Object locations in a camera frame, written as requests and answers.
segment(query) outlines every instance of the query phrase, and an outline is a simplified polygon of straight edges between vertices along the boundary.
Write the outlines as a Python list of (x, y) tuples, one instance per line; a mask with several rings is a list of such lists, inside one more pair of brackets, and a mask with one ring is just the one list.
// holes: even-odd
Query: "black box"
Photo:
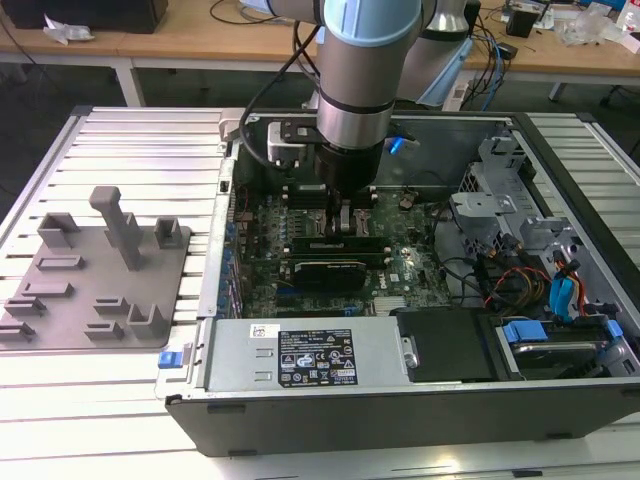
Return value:
[(0, 0), (17, 28), (42, 28), (44, 14), (56, 22), (91, 29), (153, 33), (168, 0)]
[(513, 10), (507, 23), (507, 35), (529, 38), (533, 24), (538, 20), (538, 13)]

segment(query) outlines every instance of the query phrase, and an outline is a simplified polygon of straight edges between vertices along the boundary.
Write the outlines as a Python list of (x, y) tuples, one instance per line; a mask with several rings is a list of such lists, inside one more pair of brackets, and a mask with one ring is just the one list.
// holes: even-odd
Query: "computer case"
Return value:
[(45, 13), (57, 22), (91, 29), (153, 33), (168, 0), (0, 0), (17, 28), (42, 28)]

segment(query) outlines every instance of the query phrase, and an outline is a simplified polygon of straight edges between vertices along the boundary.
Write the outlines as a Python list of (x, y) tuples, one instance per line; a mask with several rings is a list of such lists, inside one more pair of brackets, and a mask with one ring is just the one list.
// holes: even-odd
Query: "sticker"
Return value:
[[(252, 325), (253, 327), (279, 325)], [(284, 388), (357, 385), (351, 330), (278, 332), (278, 383)]]
[(278, 338), (279, 323), (251, 324), (249, 338)]

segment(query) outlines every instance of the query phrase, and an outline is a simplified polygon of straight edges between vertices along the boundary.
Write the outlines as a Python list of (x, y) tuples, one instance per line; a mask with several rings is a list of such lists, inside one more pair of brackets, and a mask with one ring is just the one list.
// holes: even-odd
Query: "floor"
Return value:
[[(103, 68), (27, 66), (27, 82), (0, 78), (0, 219), (11, 208), (74, 105), (122, 106), (120, 87)], [(259, 72), (142, 70), (147, 104), (157, 107), (242, 107), (271, 77)], [(640, 92), (615, 94), (608, 107), (600, 100), (608, 86), (571, 85), (560, 102), (547, 100), (550, 84), (509, 82), (489, 110), (502, 112), (590, 112), (625, 151), (640, 138)], [(301, 74), (289, 74), (260, 106), (298, 107), (312, 93)], [(467, 106), (480, 108), (483, 99)], [(635, 159), (640, 161), (640, 149)]]

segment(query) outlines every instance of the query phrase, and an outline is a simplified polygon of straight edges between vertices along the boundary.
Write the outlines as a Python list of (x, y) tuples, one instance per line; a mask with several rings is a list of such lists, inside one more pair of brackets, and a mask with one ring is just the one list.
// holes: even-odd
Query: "aluminum extrusion table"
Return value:
[[(193, 229), (170, 344), (189, 341), (224, 151), (219, 117), (218, 109), (124, 108), (72, 116), (0, 228), (0, 303), (38, 249), (40, 218), (59, 210), (79, 224), (101, 224), (86, 198), (96, 184), (115, 184), (123, 209), (137, 212), (141, 225), (176, 215)], [(603, 196), (592, 198), (605, 201), (598, 203), (605, 220), (637, 255), (637, 202), (614, 208), (608, 202), (615, 198), (602, 193), (607, 186), (640, 194), (638, 177), (625, 174), (635, 172), (629, 160), (596, 124), (570, 115), (532, 119), (585, 192)], [(593, 162), (574, 165), (574, 155)], [(156, 362), (157, 353), (0, 356), (3, 478), (513, 478), (525, 469), (545, 478), (630, 480), (640, 466), (640, 415), (578, 440), (206, 458), (156, 399)]]

